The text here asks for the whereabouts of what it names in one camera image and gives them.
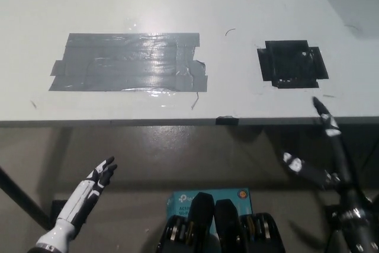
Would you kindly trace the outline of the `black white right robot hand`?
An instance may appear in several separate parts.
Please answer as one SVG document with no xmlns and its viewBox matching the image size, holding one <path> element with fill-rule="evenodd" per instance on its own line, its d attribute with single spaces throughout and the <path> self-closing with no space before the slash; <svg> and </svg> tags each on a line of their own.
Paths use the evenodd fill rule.
<svg viewBox="0 0 379 253">
<path fill-rule="evenodd" d="M 332 146 L 335 171 L 329 173 L 327 170 L 316 169 L 289 152 L 282 153 L 282 165 L 322 190 L 335 190 L 339 195 L 339 204 L 336 206 L 339 215 L 345 218 L 368 218 L 377 215 L 375 203 L 365 196 L 359 184 L 357 171 L 346 150 L 342 132 L 334 116 L 317 97 L 313 97 L 312 102 L 320 117 L 323 132 Z"/>
</svg>

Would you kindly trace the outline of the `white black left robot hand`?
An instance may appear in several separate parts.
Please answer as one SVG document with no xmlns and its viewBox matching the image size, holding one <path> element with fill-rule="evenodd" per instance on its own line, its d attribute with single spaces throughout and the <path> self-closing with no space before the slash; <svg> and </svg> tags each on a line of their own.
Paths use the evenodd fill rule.
<svg viewBox="0 0 379 253">
<path fill-rule="evenodd" d="M 57 216 L 53 229 L 42 235 L 29 251 L 68 252 L 70 243 L 81 231 L 116 169 L 113 156 L 96 166 L 75 188 Z"/>
</svg>

